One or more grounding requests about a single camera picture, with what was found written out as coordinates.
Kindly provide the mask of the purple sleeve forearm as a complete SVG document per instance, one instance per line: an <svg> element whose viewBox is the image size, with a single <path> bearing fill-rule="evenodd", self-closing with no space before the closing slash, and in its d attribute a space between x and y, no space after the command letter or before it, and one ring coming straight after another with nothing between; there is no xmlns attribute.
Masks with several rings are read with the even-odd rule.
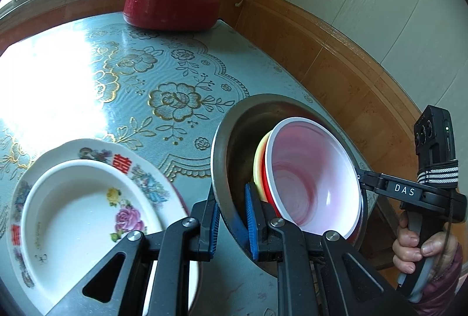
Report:
<svg viewBox="0 0 468 316"><path fill-rule="evenodd" d="M462 247L457 249L451 264L437 277L428 282L420 302L413 308L418 315L442 315L455 297L458 278L462 271Z"/></svg>

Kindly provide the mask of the right hand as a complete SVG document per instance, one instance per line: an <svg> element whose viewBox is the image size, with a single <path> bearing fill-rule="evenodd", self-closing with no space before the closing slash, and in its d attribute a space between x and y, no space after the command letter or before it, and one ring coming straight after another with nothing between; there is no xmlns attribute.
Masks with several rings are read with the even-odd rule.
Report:
<svg viewBox="0 0 468 316"><path fill-rule="evenodd" d="M458 239L453 234L438 232L419 246L420 235L408 228L407 212L400 215L397 239L393 243L393 264L404 274L414 273L416 263L423 258L435 258L432 277L443 274L452 264L458 250Z"/></svg>

